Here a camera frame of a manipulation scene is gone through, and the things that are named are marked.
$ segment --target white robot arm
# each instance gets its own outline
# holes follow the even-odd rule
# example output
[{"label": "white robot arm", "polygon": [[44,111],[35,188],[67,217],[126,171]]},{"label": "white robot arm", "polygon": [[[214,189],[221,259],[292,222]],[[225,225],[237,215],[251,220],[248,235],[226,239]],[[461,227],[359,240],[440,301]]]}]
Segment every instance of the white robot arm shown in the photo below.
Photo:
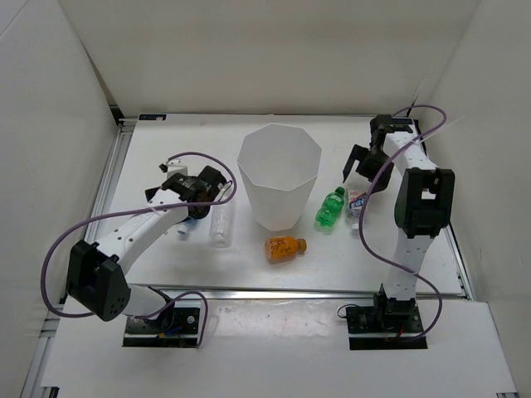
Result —
[{"label": "white robot arm", "polygon": [[[160,187],[146,191],[147,207],[152,211],[130,217],[120,228],[89,244],[80,240],[72,247],[66,280],[66,292],[104,321],[121,313],[145,316],[161,309],[168,297],[148,287],[128,285],[125,275],[133,263],[171,226],[188,217],[202,219],[209,206],[187,206],[185,203],[212,202],[227,180],[213,167],[186,176],[168,170],[168,178]],[[164,208],[183,203],[184,206]],[[164,329],[171,318],[169,311],[150,318],[154,328]]]},{"label": "white robot arm", "polygon": [[[370,126],[370,149],[354,146],[343,170],[344,179],[357,160],[356,172],[372,181],[389,156],[414,137],[413,122],[409,118],[379,114],[371,120]],[[422,332],[414,274],[421,271],[430,244],[450,223],[454,173],[438,168],[419,143],[401,152],[394,166],[402,175],[402,184],[394,209],[398,239],[392,261],[407,267],[411,273],[392,267],[380,291],[374,295],[372,307],[348,309],[352,334]],[[376,182],[375,192],[387,187],[392,169],[393,163]]]}]

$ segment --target plastic bottle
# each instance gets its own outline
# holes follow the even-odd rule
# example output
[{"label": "plastic bottle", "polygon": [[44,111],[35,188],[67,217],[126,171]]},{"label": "plastic bottle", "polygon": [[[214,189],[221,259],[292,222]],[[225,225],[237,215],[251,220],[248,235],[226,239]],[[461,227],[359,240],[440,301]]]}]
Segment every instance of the plastic bottle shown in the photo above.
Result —
[{"label": "plastic bottle", "polygon": [[345,204],[345,189],[343,187],[337,187],[332,193],[329,193],[323,201],[323,205],[317,211],[315,220],[321,226],[333,226],[338,219],[341,209]]},{"label": "plastic bottle", "polygon": [[359,174],[355,174],[347,183],[347,221],[354,233],[359,232],[359,216],[365,204],[370,182]]},{"label": "plastic bottle", "polygon": [[[224,195],[230,194],[231,190],[227,190]],[[224,205],[212,206],[212,221],[208,235],[216,247],[228,247],[232,243],[235,199],[233,197]]]},{"label": "plastic bottle", "polygon": [[179,235],[188,235],[188,232],[197,224],[195,218],[187,218],[183,222],[177,224],[177,233]]},{"label": "plastic bottle", "polygon": [[292,236],[277,236],[265,241],[265,257],[270,261],[289,260],[306,251],[306,240]]}]

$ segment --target black mounting plate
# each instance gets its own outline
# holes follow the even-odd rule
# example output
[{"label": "black mounting plate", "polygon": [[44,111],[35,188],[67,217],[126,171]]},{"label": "black mounting plate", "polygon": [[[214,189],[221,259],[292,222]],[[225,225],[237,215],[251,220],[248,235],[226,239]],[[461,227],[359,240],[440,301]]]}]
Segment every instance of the black mounting plate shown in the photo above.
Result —
[{"label": "black mounting plate", "polygon": [[[405,320],[386,321],[385,328],[376,319],[374,307],[347,307],[346,319],[348,327],[348,341],[351,351],[359,350],[418,350],[426,349],[424,337],[408,341],[407,337],[393,340],[404,327],[403,334],[418,334],[424,328],[418,307],[415,307],[411,316]],[[368,337],[367,334],[384,334],[384,337]]]},{"label": "black mounting plate", "polygon": [[[157,330],[152,329],[143,321],[136,322],[127,318],[124,330],[123,347],[197,347],[197,333],[199,329],[200,308],[179,307],[173,309],[173,324],[168,330],[181,327],[179,333],[160,337]],[[188,322],[188,317],[193,317],[193,322]]]}]

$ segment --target green soda bottle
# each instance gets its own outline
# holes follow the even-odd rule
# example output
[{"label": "green soda bottle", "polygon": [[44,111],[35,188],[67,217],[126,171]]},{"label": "green soda bottle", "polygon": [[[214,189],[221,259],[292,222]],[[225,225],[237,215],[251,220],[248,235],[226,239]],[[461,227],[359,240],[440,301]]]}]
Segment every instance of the green soda bottle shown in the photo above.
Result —
[{"label": "green soda bottle", "polygon": [[315,220],[321,226],[332,226],[338,219],[344,204],[345,190],[343,187],[337,187],[334,192],[326,196],[323,205],[315,215]]}]

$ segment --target white wall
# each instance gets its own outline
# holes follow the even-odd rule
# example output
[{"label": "white wall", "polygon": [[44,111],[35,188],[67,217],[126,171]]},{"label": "white wall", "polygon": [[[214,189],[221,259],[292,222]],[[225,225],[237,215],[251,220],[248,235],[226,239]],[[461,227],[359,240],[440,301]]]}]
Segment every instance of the white wall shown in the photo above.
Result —
[{"label": "white wall", "polygon": [[[455,171],[457,240],[523,397],[531,396],[530,16],[528,0],[483,1],[431,98],[449,127],[427,141]],[[436,122],[424,115],[423,125]]]},{"label": "white wall", "polygon": [[[46,314],[39,293],[43,257],[66,227],[90,213],[116,131],[56,0],[22,3],[0,4],[0,394],[6,397],[20,395]],[[54,299],[64,286],[67,247],[51,270]]]},{"label": "white wall", "polygon": [[480,0],[61,0],[126,115],[427,100]]}]

